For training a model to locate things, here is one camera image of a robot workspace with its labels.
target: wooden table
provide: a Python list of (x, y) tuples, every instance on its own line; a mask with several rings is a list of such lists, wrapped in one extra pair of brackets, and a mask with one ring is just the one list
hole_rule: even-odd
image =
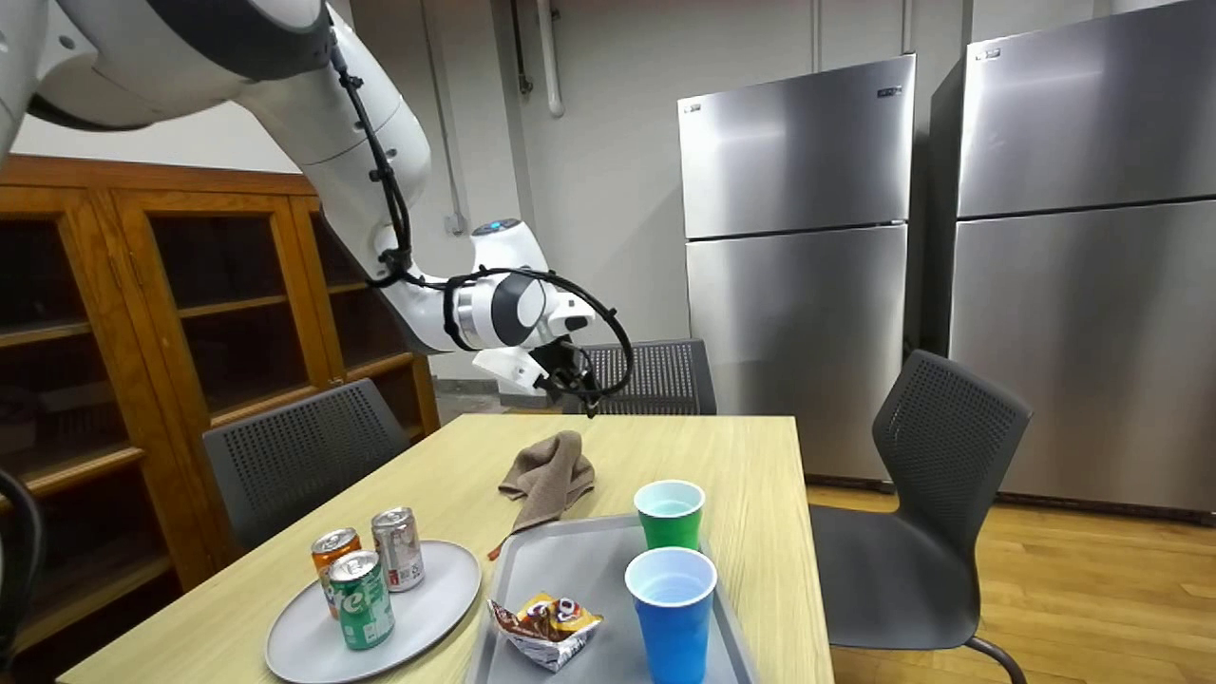
[[(758, 680), (832, 680), (794, 423), (571, 416), (467, 416), (444, 427), (61, 680), (273, 680), (263, 647), (278, 612), (316, 578), (312, 535), (339, 526), (364, 533), (396, 503), (419, 512), (424, 540), (459, 542), (482, 561), (487, 599), (487, 552), (519, 508), (497, 493), (497, 478), (519, 447), (557, 428), (576, 428), (595, 464), (595, 489), (566, 520), (630, 512), (630, 493), (659, 476), (701, 483), (701, 535)], [(482, 617), (467, 612), (444, 642), (382, 680), (462, 680)]]

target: cloth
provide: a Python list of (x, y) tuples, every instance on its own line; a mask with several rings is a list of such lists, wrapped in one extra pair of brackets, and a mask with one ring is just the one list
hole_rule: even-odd
[(581, 454), (576, 435), (553, 435), (529, 444), (497, 483), (501, 493), (524, 499), (512, 533), (557, 520), (566, 507), (595, 485), (595, 468)]

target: refrigerator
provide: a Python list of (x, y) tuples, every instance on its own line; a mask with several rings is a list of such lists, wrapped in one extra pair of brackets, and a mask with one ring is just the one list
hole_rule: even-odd
[(933, 332), (1029, 403), (1001, 489), (1216, 508), (1216, 5), (963, 50)]
[(901, 374), (914, 61), (688, 94), (691, 336), (718, 416), (794, 416), (805, 476), (886, 478)]

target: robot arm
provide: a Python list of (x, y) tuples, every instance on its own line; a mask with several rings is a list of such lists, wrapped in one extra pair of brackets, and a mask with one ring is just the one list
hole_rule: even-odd
[(4, 0), (0, 43), (12, 39), (13, 50), (0, 50), (0, 159), (22, 112), (129, 128), (239, 104), (308, 176), (419, 354), (467, 349), (495, 375), (566, 392), (585, 411), (624, 389), (628, 375), (599, 389), (571, 347), (576, 327), (605, 318), (630, 356), (624, 327), (545, 270), (529, 223), (476, 229), (471, 273), (412, 266), (407, 204), (429, 167), (424, 132), (321, 0)]

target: teal plastic cup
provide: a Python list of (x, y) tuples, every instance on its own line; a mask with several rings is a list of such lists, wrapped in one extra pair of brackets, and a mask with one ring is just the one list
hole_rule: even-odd
[(688, 546), (649, 546), (624, 570), (653, 684), (701, 684), (718, 568)]
[(697, 546), (705, 489), (688, 478), (657, 478), (633, 489), (644, 546)]

